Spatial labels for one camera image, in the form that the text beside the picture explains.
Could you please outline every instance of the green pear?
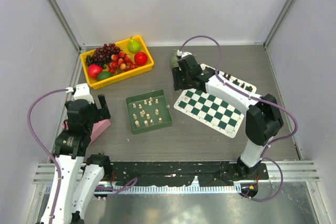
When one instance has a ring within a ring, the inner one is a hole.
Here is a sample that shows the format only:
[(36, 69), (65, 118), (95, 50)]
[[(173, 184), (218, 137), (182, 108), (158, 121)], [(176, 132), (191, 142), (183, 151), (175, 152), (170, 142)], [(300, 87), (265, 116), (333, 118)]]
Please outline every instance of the green pear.
[(140, 51), (140, 48), (140, 43), (131, 37), (130, 42), (128, 43), (128, 49), (135, 54), (136, 52)]

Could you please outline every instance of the yellow tray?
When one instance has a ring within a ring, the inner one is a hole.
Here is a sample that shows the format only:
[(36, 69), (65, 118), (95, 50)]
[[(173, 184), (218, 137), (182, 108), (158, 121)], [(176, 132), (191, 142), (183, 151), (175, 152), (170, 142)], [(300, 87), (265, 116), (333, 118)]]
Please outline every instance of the yellow tray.
[[(91, 78), (88, 75), (88, 66), (86, 66), (86, 64), (85, 64), (86, 56), (87, 55), (93, 55), (94, 50), (91, 50), (91, 51), (88, 51), (88, 52), (84, 52), (84, 53), (82, 53), (80, 55), (80, 60), (82, 62), (82, 66), (83, 66), (86, 82), (88, 83), (88, 85), (90, 87), (92, 87), (93, 89), (100, 89), (102, 87), (105, 87), (105, 86), (110, 85), (112, 83), (115, 83), (117, 81), (122, 81), (122, 80), (130, 78), (132, 76), (136, 76), (138, 74), (145, 73), (145, 72), (150, 71), (150, 70), (153, 69), (154, 60), (153, 60), (151, 54), (149, 53), (149, 51), (148, 51), (145, 43), (143, 42), (143, 39), (141, 38), (141, 36), (134, 36), (132, 38), (135, 39), (137, 42), (140, 43), (140, 45), (141, 45), (140, 51), (147, 54), (147, 56), (148, 56), (147, 63), (145, 65), (141, 66), (141, 67), (137, 67), (136, 69), (132, 69), (132, 70), (129, 70), (127, 72), (123, 72), (123, 73), (117, 74), (115, 76), (112, 76), (110, 78), (104, 79), (102, 81), (96, 81), (95, 79)], [(116, 43), (116, 46), (120, 47), (121, 50), (123, 50), (126, 54), (130, 55), (131, 58), (132, 58), (132, 61), (134, 62), (134, 54), (131, 53), (128, 50), (129, 40), (130, 39), (124, 39), (122, 41), (119, 41), (119, 42)]]

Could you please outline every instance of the wood grain surface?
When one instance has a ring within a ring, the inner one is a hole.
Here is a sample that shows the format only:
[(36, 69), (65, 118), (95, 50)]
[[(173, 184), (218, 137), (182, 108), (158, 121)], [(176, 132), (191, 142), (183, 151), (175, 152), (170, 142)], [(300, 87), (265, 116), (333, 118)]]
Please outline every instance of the wood grain surface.
[[(112, 161), (235, 161), (241, 155), (247, 142), (245, 120), (236, 137), (229, 138), (173, 108), (181, 94), (181, 91), (173, 90), (169, 61), (174, 49), (175, 47), (150, 47), (149, 51), (155, 61), (152, 71), (102, 89), (91, 90), (96, 101), (97, 95), (106, 96), (112, 125), (89, 146), (87, 156), (104, 152)], [(217, 47), (193, 46), (186, 47), (185, 50), (196, 54), (198, 63), (217, 66)], [(223, 52), (220, 70), (255, 85), (259, 94), (273, 94), (280, 102), (263, 46), (223, 46)], [(86, 81), (81, 73), (79, 83), (83, 82)], [(164, 90), (170, 105), (173, 126), (132, 134), (126, 98), (159, 89)], [(288, 133), (285, 121), (285, 126), (278, 135)], [(298, 159), (291, 138), (275, 143), (266, 156), (277, 161)]]

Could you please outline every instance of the green box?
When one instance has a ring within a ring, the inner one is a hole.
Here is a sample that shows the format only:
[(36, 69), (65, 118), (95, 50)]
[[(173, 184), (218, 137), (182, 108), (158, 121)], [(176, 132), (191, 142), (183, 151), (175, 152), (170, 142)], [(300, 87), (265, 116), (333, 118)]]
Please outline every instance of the green box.
[[(148, 104), (149, 98), (153, 98), (152, 105)], [(136, 95), (134, 97), (126, 98), (126, 104), (128, 109), (128, 116), (130, 118), (130, 125), (133, 134), (144, 133), (148, 131), (154, 131), (169, 127), (173, 125), (173, 120), (170, 116), (169, 109), (167, 108), (167, 102), (164, 97), (163, 90), (157, 90), (146, 94)], [(155, 110), (159, 110), (159, 114), (155, 115)], [(145, 111), (145, 116), (140, 116), (140, 111)], [(150, 124), (150, 120), (153, 119), (154, 125)], [(135, 121), (138, 120), (140, 126), (137, 127)], [(148, 121), (148, 126), (146, 127), (144, 121)]]

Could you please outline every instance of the chessboard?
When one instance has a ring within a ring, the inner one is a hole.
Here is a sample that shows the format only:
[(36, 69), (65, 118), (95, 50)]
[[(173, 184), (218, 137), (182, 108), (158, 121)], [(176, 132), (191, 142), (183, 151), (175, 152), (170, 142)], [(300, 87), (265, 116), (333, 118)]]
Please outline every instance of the chessboard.
[[(230, 82), (255, 93), (257, 88), (230, 74), (220, 72)], [(243, 121), (244, 115), (226, 101), (200, 90), (184, 90), (174, 104), (174, 108), (204, 123), (205, 125), (223, 133), (228, 137), (235, 137)]]

